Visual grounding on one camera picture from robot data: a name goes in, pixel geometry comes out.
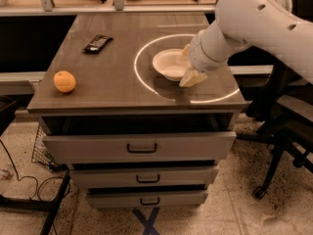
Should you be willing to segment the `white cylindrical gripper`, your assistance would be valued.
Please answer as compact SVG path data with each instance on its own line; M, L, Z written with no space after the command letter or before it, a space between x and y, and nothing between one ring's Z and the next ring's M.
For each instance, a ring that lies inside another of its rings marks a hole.
M206 80L206 72L217 70L225 66L228 59L243 52L250 45L230 38L224 34L217 22L211 23L207 29L201 30L187 44L177 57L178 62L188 59L193 68L186 70L180 80L180 87L192 87Z

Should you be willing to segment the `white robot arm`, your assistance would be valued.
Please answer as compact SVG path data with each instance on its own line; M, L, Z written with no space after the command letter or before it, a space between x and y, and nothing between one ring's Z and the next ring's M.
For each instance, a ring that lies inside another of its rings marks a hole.
M191 87L236 53L262 49L313 83L313 23L291 13L291 0L218 0L215 21L186 48L190 67L180 81Z

